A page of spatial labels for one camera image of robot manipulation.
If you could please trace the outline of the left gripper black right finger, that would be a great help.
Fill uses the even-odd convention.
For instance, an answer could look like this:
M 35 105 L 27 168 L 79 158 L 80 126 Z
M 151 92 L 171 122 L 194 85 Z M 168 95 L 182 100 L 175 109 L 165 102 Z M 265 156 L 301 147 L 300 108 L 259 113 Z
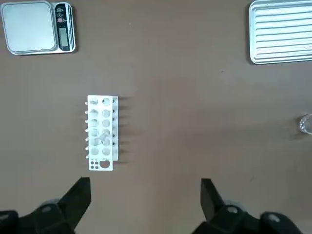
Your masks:
M 227 204 L 212 180 L 201 179 L 200 204 L 206 218 L 194 234 L 301 234 L 285 215 L 264 212 L 256 218 L 237 205 Z

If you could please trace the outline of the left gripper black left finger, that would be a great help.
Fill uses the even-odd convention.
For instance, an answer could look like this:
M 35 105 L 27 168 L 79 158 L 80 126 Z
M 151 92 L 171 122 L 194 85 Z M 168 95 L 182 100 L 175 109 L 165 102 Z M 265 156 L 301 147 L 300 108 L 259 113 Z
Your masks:
M 60 199 L 42 203 L 19 216 L 15 210 L 0 212 L 2 234 L 74 234 L 91 204 L 91 181 L 81 177 Z

